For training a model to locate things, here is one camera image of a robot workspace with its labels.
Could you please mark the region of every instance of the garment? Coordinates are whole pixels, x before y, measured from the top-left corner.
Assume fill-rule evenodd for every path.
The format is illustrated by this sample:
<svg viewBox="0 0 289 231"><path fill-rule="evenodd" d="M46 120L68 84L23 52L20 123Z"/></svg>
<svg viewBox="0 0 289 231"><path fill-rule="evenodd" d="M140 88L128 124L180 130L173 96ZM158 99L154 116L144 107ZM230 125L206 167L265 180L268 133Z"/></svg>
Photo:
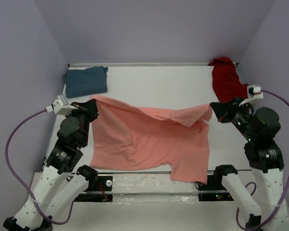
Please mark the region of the garment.
<svg viewBox="0 0 289 231"><path fill-rule="evenodd" d="M99 116L92 122L92 167L140 170L170 164L172 180L207 183L209 104L171 110L93 98Z"/></svg>
<svg viewBox="0 0 289 231"><path fill-rule="evenodd" d="M94 66L85 70L67 70L65 77L68 98L107 92L108 67Z"/></svg>
<svg viewBox="0 0 289 231"><path fill-rule="evenodd" d="M212 71L213 90L220 102L229 102L235 97L248 98L248 84L241 84L236 73L236 67L227 57L213 59L209 66L214 66Z"/></svg>

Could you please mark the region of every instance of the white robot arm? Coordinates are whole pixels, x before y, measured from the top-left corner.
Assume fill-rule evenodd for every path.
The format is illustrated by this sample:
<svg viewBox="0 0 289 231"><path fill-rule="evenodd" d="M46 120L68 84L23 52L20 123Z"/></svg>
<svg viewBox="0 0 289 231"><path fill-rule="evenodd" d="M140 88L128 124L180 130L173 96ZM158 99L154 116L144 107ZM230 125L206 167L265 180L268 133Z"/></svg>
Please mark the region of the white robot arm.
<svg viewBox="0 0 289 231"><path fill-rule="evenodd" d="M21 210L5 220L3 226L9 231L50 231L52 223L63 224L53 218L97 181L97 171L82 166L56 195L82 157L80 148L88 144L89 125L98 116L96 101L92 99L86 103L73 102L69 105L65 96L60 95L51 106L46 107L46 111L54 111L66 118L60 125L58 141L46 161L43 174L33 191L33 198L29 196Z"/></svg>
<svg viewBox="0 0 289 231"><path fill-rule="evenodd" d="M219 122L233 123L248 141L245 155L258 188L259 205L249 195L233 166L216 167L214 177L231 194L246 220L243 230L289 231L289 215L283 194L283 156L273 138L280 130L279 116L270 108L254 112L250 103L263 98L259 86L248 87L249 98L235 98L229 103L211 103ZM278 206L278 212L272 213Z"/></svg>

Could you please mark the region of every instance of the blue cloth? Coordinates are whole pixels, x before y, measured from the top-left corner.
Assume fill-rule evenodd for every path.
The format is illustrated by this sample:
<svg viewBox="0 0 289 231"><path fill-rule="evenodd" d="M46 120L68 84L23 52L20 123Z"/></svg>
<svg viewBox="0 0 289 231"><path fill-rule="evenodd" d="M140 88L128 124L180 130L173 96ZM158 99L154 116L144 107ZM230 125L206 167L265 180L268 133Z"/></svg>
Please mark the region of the blue cloth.
<svg viewBox="0 0 289 231"><path fill-rule="evenodd" d="M94 66L85 70L67 70L66 97L74 98L107 92L108 67Z"/></svg>

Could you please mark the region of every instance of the purple wall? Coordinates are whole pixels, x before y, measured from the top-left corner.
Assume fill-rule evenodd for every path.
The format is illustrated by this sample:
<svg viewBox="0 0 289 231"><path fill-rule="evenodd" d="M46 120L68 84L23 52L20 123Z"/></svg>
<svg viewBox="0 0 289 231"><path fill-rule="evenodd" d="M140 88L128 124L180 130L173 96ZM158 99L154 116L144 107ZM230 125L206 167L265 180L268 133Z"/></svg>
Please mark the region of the purple wall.
<svg viewBox="0 0 289 231"><path fill-rule="evenodd" d="M277 0L247 49L239 65L245 82L260 84L289 100L289 0ZM289 108L278 99L264 96L262 105L280 115L281 131L276 137L289 173Z"/></svg>
<svg viewBox="0 0 289 231"><path fill-rule="evenodd" d="M274 0L35 0L68 63L240 61Z"/></svg>
<svg viewBox="0 0 289 231"><path fill-rule="evenodd" d="M0 231L5 218L15 215L27 197L5 164L5 142L20 121L62 92L65 69L34 2L0 0ZM40 115L12 140L12 166L26 183L42 165L53 122L53 115Z"/></svg>

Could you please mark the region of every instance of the folded cloth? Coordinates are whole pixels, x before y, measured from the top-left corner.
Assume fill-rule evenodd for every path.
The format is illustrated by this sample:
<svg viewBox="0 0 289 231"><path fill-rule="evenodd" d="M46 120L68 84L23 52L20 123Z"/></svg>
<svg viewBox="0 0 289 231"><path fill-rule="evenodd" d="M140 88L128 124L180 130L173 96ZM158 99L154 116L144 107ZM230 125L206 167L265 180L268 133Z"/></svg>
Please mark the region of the folded cloth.
<svg viewBox="0 0 289 231"><path fill-rule="evenodd" d="M65 74L68 98L107 92L108 67L94 66L85 70L67 70Z"/></svg>
<svg viewBox="0 0 289 231"><path fill-rule="evenodd" d="M207 183L209 104L171 110L93 98L99 116L92 122L92 167L141 170L170 164L172 180Z"/></svg>
<svg viewBox="0 0 289 231"><path fill-rule="evenodd" d="M235 97L248 98L248 84L241 84L236 73L236 67L227 57L213 59L209 66L214 66L212 71L213 90L220 102L229 102Z"/></svg>

